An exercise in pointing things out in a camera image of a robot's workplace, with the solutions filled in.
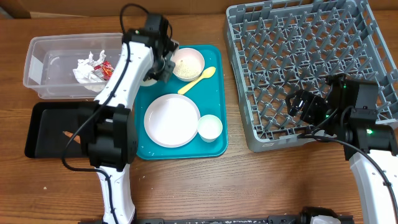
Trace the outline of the white paper cup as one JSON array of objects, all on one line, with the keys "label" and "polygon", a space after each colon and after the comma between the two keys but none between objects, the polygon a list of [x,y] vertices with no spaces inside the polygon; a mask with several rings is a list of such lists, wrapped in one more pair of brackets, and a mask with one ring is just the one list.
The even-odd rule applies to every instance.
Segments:
[{"label": "white paper cup", "polygon": [[213,142],[221,135],[223,123],[217,116],[207,114],[198,120],[197,131],[202,140]]}]

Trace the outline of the white bowl with walnut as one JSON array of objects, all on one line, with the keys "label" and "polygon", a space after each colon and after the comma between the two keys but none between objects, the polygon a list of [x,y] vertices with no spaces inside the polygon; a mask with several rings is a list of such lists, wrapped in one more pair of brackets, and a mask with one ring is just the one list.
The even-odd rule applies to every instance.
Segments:
[{"label": "white bowl with walnut", "polygon": [[147,79],[146,81],[141,81],[141,86],[152,86],[156,84],[158,81],[155,79]]}]

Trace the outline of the red snack wrapper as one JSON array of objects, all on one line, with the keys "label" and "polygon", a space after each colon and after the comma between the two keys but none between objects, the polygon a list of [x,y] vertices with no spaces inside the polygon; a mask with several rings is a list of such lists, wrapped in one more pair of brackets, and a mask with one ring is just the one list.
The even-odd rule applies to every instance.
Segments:
[{"label": "red snack wrapper", "polygon": [[93,72],[100,79],[108,81],[114,72],[114,68],[108,61],[104,61],[103,63],[95,66]]}]

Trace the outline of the white napkin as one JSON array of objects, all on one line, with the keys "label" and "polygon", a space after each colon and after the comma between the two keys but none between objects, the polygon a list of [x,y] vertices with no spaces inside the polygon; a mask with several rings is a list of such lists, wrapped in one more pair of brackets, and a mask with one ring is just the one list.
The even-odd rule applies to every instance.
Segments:
[{"label": "white napkin", "polygon": [[105,85],[98,85],[98,83],[104,83],[105,79],[102,75],[98,76],[99,73],[95,71],[95,67],[105,62],[105,58],[106,55],[104,50],[102,50],[99,53],[98,60],[93,59],[91,52],[87,59],[78,59],[78,66],[73,69],[73,74],[77,82],[87,84],[85,88],[96,93],[102,91]]}]

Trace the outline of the pink bowl with rice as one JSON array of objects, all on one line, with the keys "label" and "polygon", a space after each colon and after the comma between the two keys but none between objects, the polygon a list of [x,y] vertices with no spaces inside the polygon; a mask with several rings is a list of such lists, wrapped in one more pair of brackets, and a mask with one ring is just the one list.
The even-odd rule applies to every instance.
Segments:
[{"label": "pink bowl with rice", "polygon": [[172,61],[175,63],[174,75],[185,82],[197,79],[205,67],[204,57],[193,48],[178,49],[172,56]]}]

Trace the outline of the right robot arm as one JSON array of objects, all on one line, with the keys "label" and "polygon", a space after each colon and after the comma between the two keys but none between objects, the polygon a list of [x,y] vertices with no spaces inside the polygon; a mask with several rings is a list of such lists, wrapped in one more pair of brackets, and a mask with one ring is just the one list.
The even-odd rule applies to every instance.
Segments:
[{"label": "right robot arm", "polygon": [[297,90],[285,98],[289,115],[313,128],[300,139],[335,142],[344,149],[354,174],[366,223],[397,222],[397,139],[394,130],[378,124],[376,82],[329,75],[327,97]]}]

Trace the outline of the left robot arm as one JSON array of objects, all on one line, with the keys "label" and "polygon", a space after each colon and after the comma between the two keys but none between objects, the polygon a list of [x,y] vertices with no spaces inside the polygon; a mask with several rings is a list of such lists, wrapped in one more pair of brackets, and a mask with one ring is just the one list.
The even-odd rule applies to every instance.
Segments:
[{"label": "left robot arm", "polygon": [[147,14],[144,27],[123,32],[119,61],[104,89],[80,108],[81,150],[89,172],[96,172],[104,200],[102,223],[132,223],[129,171],[138,148],[132,107],[142,82],[168,82],[178,49],[171,25],[160,14]]}]

